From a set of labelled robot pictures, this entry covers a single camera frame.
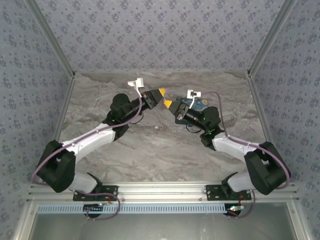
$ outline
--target patterned wallpaper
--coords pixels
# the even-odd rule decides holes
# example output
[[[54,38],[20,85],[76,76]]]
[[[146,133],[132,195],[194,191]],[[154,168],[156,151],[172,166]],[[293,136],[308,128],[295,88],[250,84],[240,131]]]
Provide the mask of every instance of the patterned wallpaper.
[[[0,10],[0,240],[10,240],[69,77],[23,0]]]
[[[74,71],[246,70],[284,0],[37,0]]]
[[[320,2],[298,0],[255,78],[272,135],[320,239]]]

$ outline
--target gray marble surface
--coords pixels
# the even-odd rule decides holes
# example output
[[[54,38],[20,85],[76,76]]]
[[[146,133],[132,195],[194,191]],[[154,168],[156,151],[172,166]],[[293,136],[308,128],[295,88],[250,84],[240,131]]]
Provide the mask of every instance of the gray marble surface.
[[[77,74],[60,140],[72,139],[100,124],[115,94],[135,99],[137,94],[127,81],[137,77],[144,80],[141,92],[165,88],[165,98],[170,100],[185,97],[187,89],[216,90],[222,98],[228,133],[251,142],[264,140],[249,85],[241,74],[165,71]],[[205,98],[209,106],[218,106],[214,94]],[[175,124],[174,116],[161,103],[146,110],[144,119],[131,124],[123,137],[91,152],[76,168],[103,182],[220,181],[246,168],[240,160],[204,147],[199,136]]]

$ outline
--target robotic arm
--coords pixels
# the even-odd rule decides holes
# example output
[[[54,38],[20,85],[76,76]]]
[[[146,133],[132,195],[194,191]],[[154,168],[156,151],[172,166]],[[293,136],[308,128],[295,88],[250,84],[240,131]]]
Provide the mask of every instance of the robotic arm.
[[[138,113],[139,108],[141,107],[140,114],[147,109],[153,109],[163,99],[165,92],[164,88],[146,91],[133,101],[124,93],[115,95],[106,119],[95,129],[69,141],[59,143],[53,140],[46,145],[38,166],[46,159],[49,160],[39,169],[37,175],[57,193],[66,189],[98,193],[96,188],[100,187],[98,185],[101,185],[101,182],[89,173],[75,172],[76,164],[95,149],[122,137],[129,129],[125,123]]]
[[[193,96],[200,97],[201,94],[195,92]],[[260,193],[268,195],[290,178],[291,173],[288,167],[272,143],[247,142],[227,135],[221,130],[219,127],[221,119],[216,107],[210,106],[199,112],[191,109],[184,102],[165,100],[164,104],[176,119],[187,121],[204,131],[200,138],[205,147],[227,153],[246,164],[247,171],[235,172],[222,181],[221,189],[227,198],[250,189],[257,189]]]
[[[143,86],[143,83],[139,85],[137,81],[133,86],[138,92],[138,86]],[[150,90],[139,95],[133,101],[124,93],[115,95],[106,119],[95,129],[62,143],[56,140],[49,142],[32,179],[37,174],[57,193],[66,189],[102,193],[102,183],[89,173],[75,172],[76,164],[95,149],[122,137],[139,109],[140,113],[153,109],[163,99],[165,89]],[[188,96],[194,100],[201,93],[188,90]],[[204,131],[200,139],[205,147],[227,153],[246,164],[247,171],[235,172],[221,182],[221,190],[227,199],[250,189],[268,195],[283,182],[286,181],[286,185],[289,183],[291,173],[274,145],[267,141],[262,144],[251,143],[228,135],[225,129],[219,127],[223,118],[221,115],[220,119],[216,107],[210,106],[199,112],[184,102],[165,100],[164,104],[176,119],[185,120]]]

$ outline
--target blue circuit board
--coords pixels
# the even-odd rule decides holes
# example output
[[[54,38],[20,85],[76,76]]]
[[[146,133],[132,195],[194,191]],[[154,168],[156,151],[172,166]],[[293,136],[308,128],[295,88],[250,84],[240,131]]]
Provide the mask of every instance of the blue circuit board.
[[[177,102],[183,102],[183,103],[186,103],[188,105],[191,104],[192,102],[192,99],[188,99],[186,97],[177,97],[176,98],[176,101]],[[195,101],[194,101],[194,104],[193,106],[191,107],[192,109],[198,111],[198,112],[202,112],[204,109],[206,109],[208,107],[208,100],[207,99],[203,99],[203,98],[197,98]],[[182,124],[182,125],[186,125],[188,122],[184,121],[184,120],[178,120],[178,119],[175,119],[175,123],[176,124]]]

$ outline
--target white cable connector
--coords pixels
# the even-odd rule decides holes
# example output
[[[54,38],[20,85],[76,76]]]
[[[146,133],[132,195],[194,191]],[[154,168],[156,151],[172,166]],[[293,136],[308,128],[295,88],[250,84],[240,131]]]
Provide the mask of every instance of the white cable connector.
[[[128,81],[128,85],[131,87],[134,87],[134,89],[139,93],[140,98],[141,93],[139,92],[139,88],[144,87],[144,79],[143,78],[137,78],[135,81]]]
[[[192,106],[195,103],[195,98],[200,98],[201,97],[201,92],[200,91],[193,91],[192,89],[188,89],[187,93],[186,93],[186,98],[187,99],[192,99],[192,102],[189,106],[189,108],[191,109]]]

